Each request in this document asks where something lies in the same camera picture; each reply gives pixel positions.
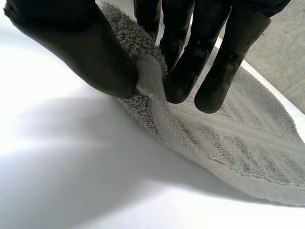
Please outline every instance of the white surface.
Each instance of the white surface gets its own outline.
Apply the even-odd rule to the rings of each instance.
[[[0,50],[0,229],[304,223],[304,208],[248,197],[157,143],[2,16]]]

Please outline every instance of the finger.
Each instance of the finger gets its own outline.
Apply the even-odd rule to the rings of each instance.
[[[82,19],[81,27],[50,22],[52,17],[39,21],[21,18],[8,3],[5,13],[21,32],[63,60],[90,86],[123,99],[134,95],[135,64],[97,5]]]
[[[190,40],[176,67],[164,82],[169,102],[181,103],[187,99],[229,13],[230,8],[218,1],[196,0]]]
[[[162,0],[165,28],[160,48],[169,72],[176,65],[183,49],[193,5],[194,0]]]
[[[137,23],[156,42],[161,15],[161,0],[133,0],[133,6]]]
[[[215,113],[221,108],[240,64],[270,23],[261,12],[233,6],[217,57],[194,99],[199,110]]]

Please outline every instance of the gray towel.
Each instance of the gray towel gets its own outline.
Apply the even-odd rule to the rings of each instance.
[[[221,110],[204,114],[193,104],[203,72],[187,101],[167,103],[158,48],[119,9],[98,4],[124,49],[138,57],[138,94],[122,104],[147,131],[244,193],[305,206],[305,145],[272,93],[240,69]]]

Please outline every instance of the black glove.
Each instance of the black glove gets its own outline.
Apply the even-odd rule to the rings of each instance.
[[[177,104],[188,97],[228,18],[222,46],[194,101],[203,112],[218,111],[246,53],[270,24],[269,17],[289,1],[162,0],[165,29],[160,48],[169,70],[164,81],[167,100]],[[134,6],[138,24],[155,39],[160,1],[134,0]],[[192,13],[191,37],[179,59]]]
[[[5,14],[97,90],[128,99],[137,70],[94,0],[8,0]]]

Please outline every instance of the gloved hand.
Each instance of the gloved hand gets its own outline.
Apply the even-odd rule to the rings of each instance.
[[[137,70],[94,0],[7,0],[5,14],[95,89],[122,99]]]
[[[162,0],[164,35],[160,48],[169,75],[164,81],[166,98],[181,103],[190,94],[217,37],[228,19],[224,40],[214,64],[195,97],[206,113],[220,109],[234,76],[251,45],[290,0]],[[134,0],[138,24],[156,39],[160,0]],[[190,40],[182,52],[193,13]]]
[[[165,31],[160,48],[170,72],[164,81],[167,100],[180,103],[187,98],[233,4],[223,44],[195,97],[198,109],[216,112],[250,46],[270,24],[268,17],[289,1],[163,0]],[[160,0],[134,0],[134,9],[138,24],[156,39]],[[94,0],[7,0],[4,10],[19,30],[57,55],[92,87],[123,99],[134,95],[136,67]],[[190,41],[178,61],[192,12]]]

